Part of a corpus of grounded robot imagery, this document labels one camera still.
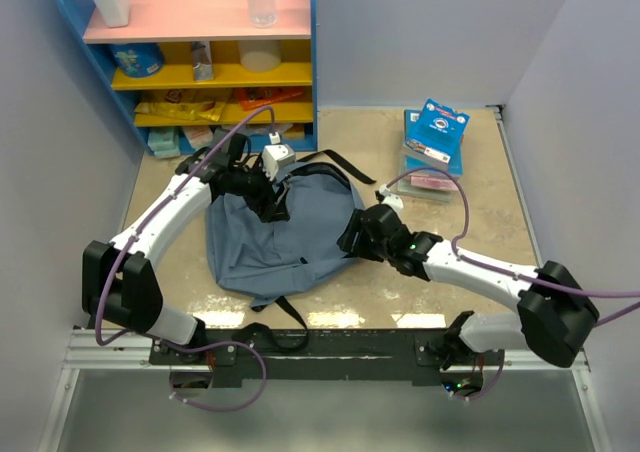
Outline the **blue illustrated book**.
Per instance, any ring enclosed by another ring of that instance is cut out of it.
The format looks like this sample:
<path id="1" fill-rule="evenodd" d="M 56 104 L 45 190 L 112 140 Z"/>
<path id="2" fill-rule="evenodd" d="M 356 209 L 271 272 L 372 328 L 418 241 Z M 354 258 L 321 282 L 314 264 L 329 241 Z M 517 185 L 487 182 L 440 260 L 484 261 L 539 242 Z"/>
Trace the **blue illustrated book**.
<path id="1" fill-rule="evenodd" d="M 447 165 L 461 150 L 470 116 L 428 99 L 405 143 L 436 163 Z"/>

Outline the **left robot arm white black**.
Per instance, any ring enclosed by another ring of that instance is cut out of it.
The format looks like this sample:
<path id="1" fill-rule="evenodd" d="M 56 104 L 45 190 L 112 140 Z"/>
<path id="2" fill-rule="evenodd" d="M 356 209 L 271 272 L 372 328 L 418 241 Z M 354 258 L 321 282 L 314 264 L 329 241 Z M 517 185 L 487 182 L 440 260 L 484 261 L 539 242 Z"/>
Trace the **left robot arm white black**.
<path id="1" fill-rule="evenodd" d="M 184 228 L 218 198 L 235 195 L 263 221 L 285 218 L 284 201 L 273 184 L 278 172 L 296 160 L 293 149 L 272 141 L 256 163 L 241 157 L 249 146 L 241 134 L 223 135 L 183 160 L 165 190 L 131 226 L 110 241 L 92 241 L 82 255 L 83 310 L 99 331 L 104 321 L 124 331 L 172 344 L 185 364 L 207 352 L 204 322 L 169 305 L 155 268 Z"/>

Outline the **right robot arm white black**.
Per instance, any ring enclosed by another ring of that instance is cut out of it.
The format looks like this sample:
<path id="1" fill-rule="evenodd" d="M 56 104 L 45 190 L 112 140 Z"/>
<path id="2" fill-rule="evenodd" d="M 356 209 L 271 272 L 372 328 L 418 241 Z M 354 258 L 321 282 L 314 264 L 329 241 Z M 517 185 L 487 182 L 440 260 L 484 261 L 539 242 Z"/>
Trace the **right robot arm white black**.
<path id="1" fill-rule="evenodd" d="M 444 368 L 493 350 L 529 350 L 568 368 L 599 319 L 564 266 L 549 261 L 536 268 L 454 249 L 437 234 L 410 231 L 387 205 L 355 211 L 337 244 L 350 256 L 388 262 L 404 276 L 456 286 L 506 307 L 503 314 L 462 312 L 429 342 Z"/>

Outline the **blue grey backpack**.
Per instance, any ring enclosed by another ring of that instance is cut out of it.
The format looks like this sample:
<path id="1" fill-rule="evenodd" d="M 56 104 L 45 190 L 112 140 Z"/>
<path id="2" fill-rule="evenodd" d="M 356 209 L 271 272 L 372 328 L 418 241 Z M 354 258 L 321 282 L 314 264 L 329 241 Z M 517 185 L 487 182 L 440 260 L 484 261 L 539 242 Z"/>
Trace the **blue grey backpack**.
<path id="1" fill-rule="evenodd" d="M 374 179 L 337 152 L 312 153 L 286 166 L 273 188 L 287 191 L 288 221 L 263 223 L 243 198 L 226 195 L 206 210 L 206 251 L 219 287 L 251 297 L 260 311 L 276 304 L 299 325 L 303 317 L 289 303 L 354 263 L 337 240 L 364 204 L 357 183 Z"/>

